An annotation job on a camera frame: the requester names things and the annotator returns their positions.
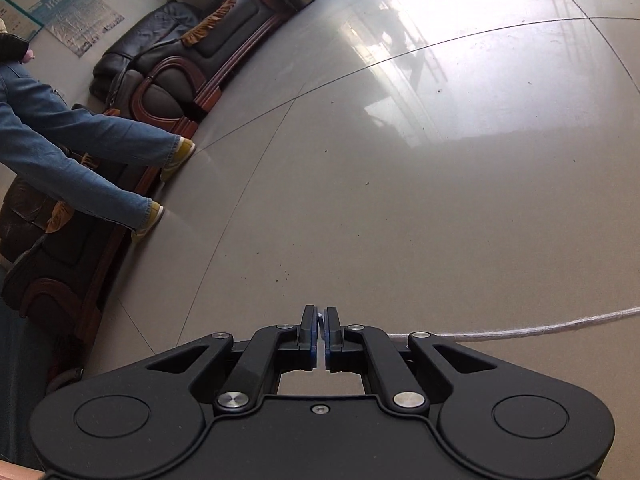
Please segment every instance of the tiled floor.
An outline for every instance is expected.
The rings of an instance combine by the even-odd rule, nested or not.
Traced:
[[[296,322],[305,303],[396,333],[640,304],[636,7],[313,3],[245,64],[160,191],[169,213],[125,262],[90,372]],[[600,396],[617,423],[602,478],[632,480],[639,328],[474,346]]]

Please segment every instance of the white cable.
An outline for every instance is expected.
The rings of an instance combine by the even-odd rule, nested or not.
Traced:
[[[567,332],[569,330],[579,330],[589,326],[601,325],[626,319],[627,317],[638,316],[640,314],[640,306],[609,312],[608,314],[599,314],[598,316],[581,317],[573,321],[564,323],[556,323],[553,325],[531,326],[528,328],[514,328],[512,330],[493,330],[490,332],[445,332],[435,333],[444,339],[452,341],[491,341],[495,339],[514,339],[517,337],[530,337],[534,335],[555,334],[558,332]],[[406,341],[408,334],[389,334],[393,340]]]

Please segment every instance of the jeans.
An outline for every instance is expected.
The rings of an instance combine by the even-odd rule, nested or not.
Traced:
[[[0,64],[0,162],[78,211],[135,230],[148,219],[151,199],[120,189],[55,144],[114,162],[162,167],[179,140],[149,124],[70,110],[19,62]]]

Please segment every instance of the metal screw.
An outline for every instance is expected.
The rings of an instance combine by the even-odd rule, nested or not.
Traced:
[[[311,407],[311,411],[316,415],[326,415],[327,413],[329,413],[329,407],[325,406],[324,404],[316,404],[315,406]]]
[[[417,408],[424,404],[424,397],[417,392],[400,392],[394,395],[394,402],[401,408]]]
[[[218,396],[218,404],[223,408],[242,408],[248,402],[249,397],[242,392],[226,392]]]

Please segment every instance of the yellow shoe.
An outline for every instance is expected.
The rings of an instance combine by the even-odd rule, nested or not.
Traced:
[[[196,151],[196,145],[191,139],[185,139],[180,137],[178,147],[174,151],[174,156],[160,173],[160,180],[162,182],[168,182],[172,176],[182,167],[182,165],[191,158],[191,155]]]
[[[138,230],[131,232],[131,240],[133,243],[139,243],[142,238],[149,234],[149,231],[158,225],[158,222],[164,214],[164,207],[158,202],[151,203],[151,213],[149,218],[146,219],[145,224]]]

